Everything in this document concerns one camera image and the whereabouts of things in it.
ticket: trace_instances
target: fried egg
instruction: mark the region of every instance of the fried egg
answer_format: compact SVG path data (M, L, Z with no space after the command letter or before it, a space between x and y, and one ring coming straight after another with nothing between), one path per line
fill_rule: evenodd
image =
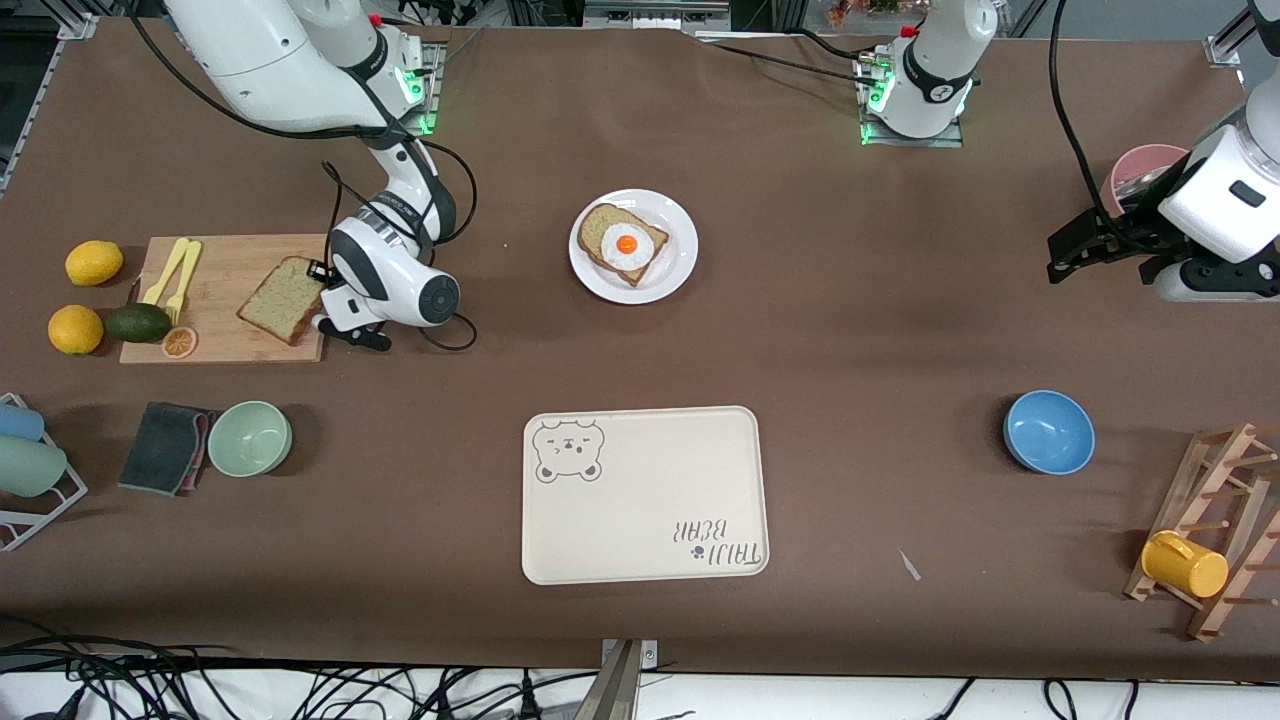
M604 231L600 256L625 273L639 270L653 260L653 238L631 223L614 223Z

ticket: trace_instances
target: orange slice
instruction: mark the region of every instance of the orange slice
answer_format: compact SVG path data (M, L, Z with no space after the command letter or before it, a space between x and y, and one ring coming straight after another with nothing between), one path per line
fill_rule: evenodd
M165 357L170 360L182 360L196 351L196 345L198 342L200 336L196 334L196 331L191 328L174 328L164 336L164 340L160 341L160 346L164 350Z

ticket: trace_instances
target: yellow mug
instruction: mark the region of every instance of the yellow mug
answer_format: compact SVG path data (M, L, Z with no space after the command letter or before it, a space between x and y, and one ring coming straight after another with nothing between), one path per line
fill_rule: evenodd
M1196 597L1217 594L1226 584L1226 559L1172 530L1161 530L1142 548L1142 571Z

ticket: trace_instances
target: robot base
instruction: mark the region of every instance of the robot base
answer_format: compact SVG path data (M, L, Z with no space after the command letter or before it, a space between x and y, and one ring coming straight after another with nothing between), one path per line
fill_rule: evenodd
M873 77L868 67L854 60L854 76ZM872 88L865 85L858 86L858 115L863 145L897 145L901 147L964 147L964 137L960 133L960 118L955 118L947 129L933 137L906 137L890 129L879 115L870 111Z
M422 42L417 67L428 70L419 82L422 91L421 104L401 118L401 124L410 133L422 137L435 132L435 119L440 109L440 90L444 85L444 42Z

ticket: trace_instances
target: white tray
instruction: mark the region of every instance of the white tray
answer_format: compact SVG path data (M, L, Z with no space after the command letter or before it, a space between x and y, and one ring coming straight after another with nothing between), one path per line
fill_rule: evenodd
M538 415L521 565L540 585L754 575L769 561L746 407Z

